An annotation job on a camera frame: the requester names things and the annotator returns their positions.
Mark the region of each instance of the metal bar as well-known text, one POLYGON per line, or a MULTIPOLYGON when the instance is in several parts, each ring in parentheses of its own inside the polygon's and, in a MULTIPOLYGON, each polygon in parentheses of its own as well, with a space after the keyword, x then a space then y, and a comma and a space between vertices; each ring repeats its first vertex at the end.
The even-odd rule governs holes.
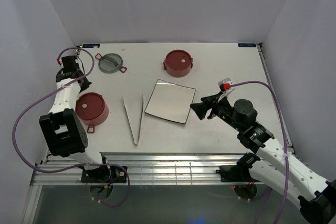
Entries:
MULTIPOLYGON (((133 155, 107 154, 109 163, 128 167, 131 185, 223 185, 216 169, 234 166, 242 154, 234 155, 133 155)), ((75 164, 71 160, 49 156, 39 168, 54 170, 75 164)), ((82 170, 74 168, 56 174, 35 172, 32 185, 86 185, 81 183, 82 170)))
POLYGON ((26 203, 26 208, 21 219, 21 224, 33 223, 41 191, 42 191, 41 185, 30 187, 28 194, 28 201, 26 203))

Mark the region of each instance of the red container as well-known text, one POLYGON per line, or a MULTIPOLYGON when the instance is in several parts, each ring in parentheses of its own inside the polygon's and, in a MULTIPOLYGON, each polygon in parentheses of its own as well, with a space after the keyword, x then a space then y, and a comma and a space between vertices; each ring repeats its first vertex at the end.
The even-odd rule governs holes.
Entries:
POLYGON ((193 61, 186 51, 174 50, 167 54, 163 68, 173 77, 184 77, 193 68, 193 61))
POLYGON ((109 108, 100 94, 86 93, 78 99, 76 113, 88 125, 86 132, 94 133, 95 126, 103 123, 108 117, 109 108))

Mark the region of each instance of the white table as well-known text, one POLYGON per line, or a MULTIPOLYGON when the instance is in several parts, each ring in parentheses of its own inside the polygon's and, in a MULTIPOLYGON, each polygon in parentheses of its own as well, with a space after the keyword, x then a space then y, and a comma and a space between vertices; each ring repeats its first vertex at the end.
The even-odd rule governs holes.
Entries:
MULTIPOLYGON (((185 125, 143 116, 139 146, 133 144, 122 97, 139 104, 143 94, 145 106, 157 79, 196 88, 194 102, 219 92, 218 82, 230 77, 233 83, 248 80, 267 82, 257 48, 239 48, 237 43, 155 43, 155 44, 100 44, 87 49, 95 56, 119 54, 126 73, 106 74, 99 70, 98 61, 88 80, 92 85, 85 92, 103 96, 109 107, 107 120, 88 134, 89 145, 103 153, 167 153, 167 154, 218 154, 245 153, 247 150, 237 139, 237 131, 218 118, 200 121, 191 111, 185 125), (175 49, 187 51, 194 59, 191 72, 182 78, 170 76, 163 69, 163 60, 175 49)), ((81 52, 85 69, 91 59, 81 52)), ((250 100, 258 111, 257 120, 281 139, 281 129, 270 92, 258 84, 237 87, 230 94, 231 105, 237 99, 250 100)))

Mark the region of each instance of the black bracket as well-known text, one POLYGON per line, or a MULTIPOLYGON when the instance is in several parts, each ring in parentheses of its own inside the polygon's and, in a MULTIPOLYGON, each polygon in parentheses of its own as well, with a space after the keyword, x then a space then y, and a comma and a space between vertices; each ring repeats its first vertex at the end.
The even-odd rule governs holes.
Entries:
MULTIPOLYGON (((115 167, 115 166, 110 166, 110 171, 111 171, 112 180, 113 179, 116 180, 114 183, 125 183, 127 181, 127 176, 122 169, 120 169, 118 167, 115 167)), ((105 183, 105 182, 99 181, 96 178, 89 177, 89 174, 87 173, 86 170, 83 170, 82 178, 81 178, 80 181, 82 183, 105 183)))

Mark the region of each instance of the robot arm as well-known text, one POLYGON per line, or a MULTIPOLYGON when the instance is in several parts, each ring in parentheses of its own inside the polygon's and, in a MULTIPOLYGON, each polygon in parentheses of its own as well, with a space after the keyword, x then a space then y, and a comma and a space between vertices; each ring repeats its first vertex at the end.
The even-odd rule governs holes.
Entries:
MULTIPOLYGON (((56 75, 57 88, 65 86, 71 80, 83 76, 79 68, 77 56, 62 58, 63 68, 56 75)), ((88 146, 86 132, 76 113, 78 94, 90 86, 91 82, 83 78, 56 93, 56 97, 48 114, 39 119, 39 124, 53 156, 70 157, 79 163, 106 163, 104 156, 88 146)), ((82 167, 91 178, 106 181, 110 177, 107 166, 82 167)))
MULTIPOLYGON (((292 154, 285 154, 279 141, 263 125, 256 121, 257 111, 250 101, 239 99, 231 106, 227 95, 233 91, 232 82, 225 79, 219 83, 221 92, 216 95, 201 98, 201 103, 191 104, 200 120, 205 118, 211 109, 208 119, 217 116, 238 131, 239 141, 254 154, 271 163, 282 176, 286 172, 285 157, 289 160, 289 180, 298 189, 300 211, 310 223, 329 223, 336 215, 336 180, 329 182, 317 175, 292 154)), ((251 177, 273 187, 277 186, 279 176, 269 172, 262 172, 261 161, 251 165, 251 177)), ((295 193, 289 191, 290 197, 295 193)))

